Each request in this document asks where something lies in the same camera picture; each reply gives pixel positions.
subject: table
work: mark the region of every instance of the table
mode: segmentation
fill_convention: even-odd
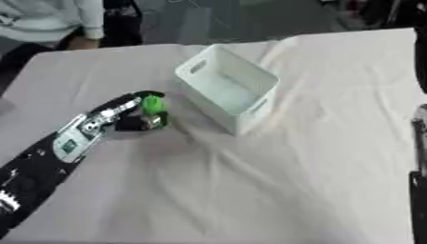
[[[9,240],[412,243],[410,120],[427,102],[411,30],[226,47],[278,75],[274,113],[235,138],[180,92],[201,46],[36,56],[0,101],[0,161],[125,92],[169,96],[161,132],[112,133]]]

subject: black object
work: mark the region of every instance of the black object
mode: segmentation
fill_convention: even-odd
[[[416,27],[415,30],[417,34],[415,46],[416,76],[422,91],[427,93],[427,25]]]
[[[412,122],[417,152],[417,170],[409,173],[412,225],[415,244],[427,243],[427,158],[424,137],[426,126],[420,119]]]
[[[89,114],[95,115],[105,109],[123,105],[136,97],[144,99],[149,95],[164,96],[157,91],[128,93],[94,109]],[[127,119],[136,109],[120,114],[122,116],[118,121]],[[36,211],[85,158],[82,156],[73,163],[65,163],[57,158],[52,146],[57,136],[57,132],[49,134],[0,168],[0,239]],[[14,210],[11,204],[14,202],[19,204],[17,210]]]

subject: gray floor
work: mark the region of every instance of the gray floor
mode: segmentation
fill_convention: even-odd
[[[250,42],[332,31],[317,0],[138,0],[148,44]]]

